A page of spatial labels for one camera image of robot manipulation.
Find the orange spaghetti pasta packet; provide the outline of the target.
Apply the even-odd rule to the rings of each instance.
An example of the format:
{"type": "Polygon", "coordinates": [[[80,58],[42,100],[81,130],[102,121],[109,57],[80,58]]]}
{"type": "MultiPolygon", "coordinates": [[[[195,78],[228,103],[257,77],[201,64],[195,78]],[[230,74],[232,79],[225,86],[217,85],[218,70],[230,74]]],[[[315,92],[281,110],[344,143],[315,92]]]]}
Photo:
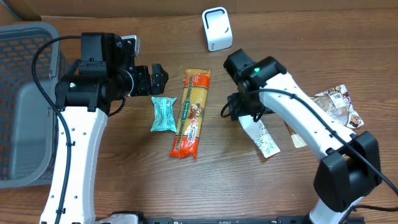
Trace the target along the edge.
{"type": "Polygon", "coordinates": [[[210,80],[211,72],[209,70],[187,69],[185,71],[177,131],[170,157],[180,159],[188,156],[197,157],[210,80]]]}

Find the teal snack packet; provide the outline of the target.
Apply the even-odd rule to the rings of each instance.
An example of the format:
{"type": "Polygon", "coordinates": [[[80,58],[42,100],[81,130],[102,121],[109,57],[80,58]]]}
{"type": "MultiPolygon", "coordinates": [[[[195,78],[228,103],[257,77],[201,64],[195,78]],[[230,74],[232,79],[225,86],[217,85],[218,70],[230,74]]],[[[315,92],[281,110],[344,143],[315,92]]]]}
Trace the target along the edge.
{"type": "Polygon", "coordinates": [[[176,132],[176,124],[174,119],[173,106],[176,101],[175,98],[168,97],[152,97],[152,103],[154,105],[154,122],[150,129],[154,131],[173,131],[176,132]]]}

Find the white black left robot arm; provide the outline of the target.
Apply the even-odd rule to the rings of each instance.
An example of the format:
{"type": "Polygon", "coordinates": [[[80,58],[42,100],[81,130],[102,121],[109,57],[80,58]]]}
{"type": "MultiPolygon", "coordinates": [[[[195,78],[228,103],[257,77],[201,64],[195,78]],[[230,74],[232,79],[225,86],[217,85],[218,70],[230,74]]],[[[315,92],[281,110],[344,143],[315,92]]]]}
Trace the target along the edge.
{"type": "Polygon", "coordinates": [[[136,65],[136,35],[85,32],[81,56],[55,85],[49,101],[58,119],[58,143],[41,223],[95,223],[98,151],[111,103],[164,92],[168,73],[158,63],[136,65]]]}

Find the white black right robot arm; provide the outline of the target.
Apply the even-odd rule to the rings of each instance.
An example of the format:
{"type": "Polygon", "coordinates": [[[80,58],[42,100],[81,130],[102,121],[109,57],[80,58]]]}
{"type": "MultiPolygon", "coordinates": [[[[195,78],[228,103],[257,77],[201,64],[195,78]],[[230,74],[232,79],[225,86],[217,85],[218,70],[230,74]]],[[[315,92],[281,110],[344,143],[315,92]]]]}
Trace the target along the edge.
{"type": "Polygon", "coordinates": [[[305,141],[319,166],[313,186],[319,197],[305,223],[346,223],[361,199],[381,184],[379,144],[369,132],[357,135],[324,112],[274,57],[253,61],[244,50],[230,54],[224,69],[238,87],[224,109],[254,122],[278,114],[305,141]]]}

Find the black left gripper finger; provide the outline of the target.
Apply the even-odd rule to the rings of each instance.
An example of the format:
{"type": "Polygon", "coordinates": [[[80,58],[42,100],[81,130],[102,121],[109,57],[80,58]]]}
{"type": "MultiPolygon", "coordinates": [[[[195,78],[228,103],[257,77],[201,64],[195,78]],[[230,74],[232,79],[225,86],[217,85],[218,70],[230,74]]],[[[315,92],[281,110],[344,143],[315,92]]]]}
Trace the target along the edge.
{"type": "Polygon", "coordinates": [[[165,85],[160,83],[153,83],[151,86],[151,95],[160,95],[164,92],[165,85]]]}
{"type": "Polygon", "coordinates": [[[152,64],[152,84],[166,84],[169,74],[162,68],[161,64],[152,64]]]}

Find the beige Pantree snack pouch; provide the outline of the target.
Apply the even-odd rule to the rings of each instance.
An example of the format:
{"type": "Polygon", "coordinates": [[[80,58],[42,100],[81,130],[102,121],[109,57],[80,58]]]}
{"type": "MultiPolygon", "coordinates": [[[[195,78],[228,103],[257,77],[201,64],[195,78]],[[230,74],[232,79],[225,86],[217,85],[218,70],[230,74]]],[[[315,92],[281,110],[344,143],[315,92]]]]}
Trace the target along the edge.
{"type": "Polygon", "coordinates": [[[338,85],[318,93],[312,97],[312,100],[343,126],[356,129],[364,124],[360,115],[353,108],[345,85],[338,85]]]}

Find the white gold-capped cream tube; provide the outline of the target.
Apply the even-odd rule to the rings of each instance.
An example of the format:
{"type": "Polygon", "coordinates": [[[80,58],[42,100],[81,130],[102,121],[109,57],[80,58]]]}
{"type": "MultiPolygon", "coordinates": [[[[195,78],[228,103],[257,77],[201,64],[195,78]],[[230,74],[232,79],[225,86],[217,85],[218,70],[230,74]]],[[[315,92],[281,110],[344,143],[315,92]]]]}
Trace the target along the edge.
{"type": "Polygon", "coordinates": [[[255,122],[252,116],[246,115],[239,117],[239,123],[265,158],[280,152],[279,147],[261,120],[255,122]]]}

